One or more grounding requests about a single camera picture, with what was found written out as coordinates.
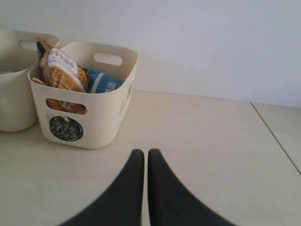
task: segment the blue snack bag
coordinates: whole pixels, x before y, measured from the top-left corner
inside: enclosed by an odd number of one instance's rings
[[[84,69],[89,76],[87,93],[107,93],[119,88],[123,81],[93,69]]]

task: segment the white table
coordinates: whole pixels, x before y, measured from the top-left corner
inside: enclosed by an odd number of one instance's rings
[[[301,171],[301,107],[254,104],[271,132]]]
[[[115,140],[103,149],[48,142],[38,125],[0,133],[0,145],[6,226],[65,221],[107,188],[133,148],[160,148],[187,188],[235,224],[301,222],[300,175],[248,102],[135,91]]]

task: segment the basket handle hole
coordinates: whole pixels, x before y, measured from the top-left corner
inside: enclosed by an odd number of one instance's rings
[[[57,99],[46,99],[46,105],[53,110],[61,111],[61,112],[68,112],[73,114],[87,114],[87,108],[84,105],[67,102],[63,100]]]
[[[109,64],[109,65],[122,65],[122,58],[116,55],[105,54],[105,53],[95,53],[94,60],[99,63]]]
[[[20,48],[31,50],[31,51],[37,51],[37,43],[34,41],[19,41],[18,46]]]

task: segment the storage basket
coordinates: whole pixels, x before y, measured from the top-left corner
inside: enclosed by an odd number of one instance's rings
[[[138,54],[127,48],[92,42],[71,43],[61,50],[79,66],[99,70],[124,83],[117,90],[101,94],[56,89],[32,81],[33,77],[41,79],[39,65],[34,66],[28,78],[42,133],[48,140],[61,144],[86,149],[106,146],[115,138],[130,103]],[[95,60],[97,53],[119,56],[122,64],[99,63]],[[50,109],[47,98],[82,104],[87,113],[80,115]]]
[[[50,34],[0,30],[0,73],[6,72],[0,74],[0,131],[20,131],[37,120],[27,73],[38,54],[23,46],[34,45],[39,36],[53,45],[59,43]]]

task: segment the orange snack package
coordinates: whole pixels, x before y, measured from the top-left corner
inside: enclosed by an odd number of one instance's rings
[[[41,38],[37,38],[37,47],[44,81],[33,78],[34,82],[58,89],[86,92],[89,79],[81,67],[61,50]],[[85,107],[80,104],[47,99],[47,105],[51,109],[63,112],[85,113]]]

